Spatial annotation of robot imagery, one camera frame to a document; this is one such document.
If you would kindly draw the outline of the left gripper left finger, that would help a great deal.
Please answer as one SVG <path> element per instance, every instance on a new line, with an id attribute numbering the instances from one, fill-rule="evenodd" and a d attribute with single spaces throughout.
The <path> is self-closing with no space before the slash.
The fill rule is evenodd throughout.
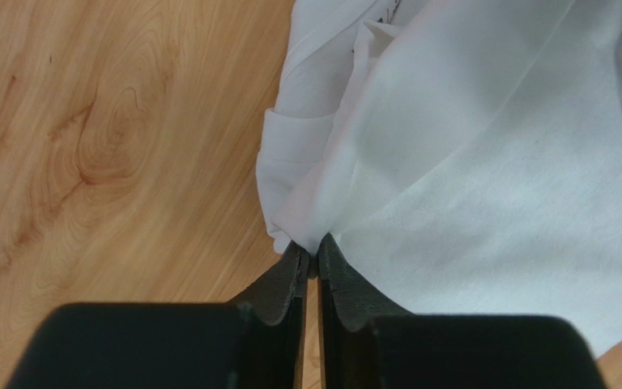
<path id="1" fill-rule="evenodd" d="M 220 303 L 79 302 L 36 329 L 9 388 L 292 388 L 309 257 L 279 261 Z"/>

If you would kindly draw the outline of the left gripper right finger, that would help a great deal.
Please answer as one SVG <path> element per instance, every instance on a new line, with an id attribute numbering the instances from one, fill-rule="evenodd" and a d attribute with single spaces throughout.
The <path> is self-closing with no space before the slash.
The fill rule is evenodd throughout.
<path id="1" fill-rule="evenodd" d="M 586 342 L 552 316 L 413 314 L 326 236 L 317 252 L 326 388 L 603 388 Z"/>

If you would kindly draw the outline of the white printed t-shirt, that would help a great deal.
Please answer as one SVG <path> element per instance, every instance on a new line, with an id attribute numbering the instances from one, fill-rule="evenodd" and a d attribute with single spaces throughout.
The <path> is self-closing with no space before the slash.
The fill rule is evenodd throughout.
<path id="1" fill-rule="evenodd" d="M 280 252 L 325 235 L 420 314 L 622 340 L 622 1 L 297 1 L 256 177 Z"/>

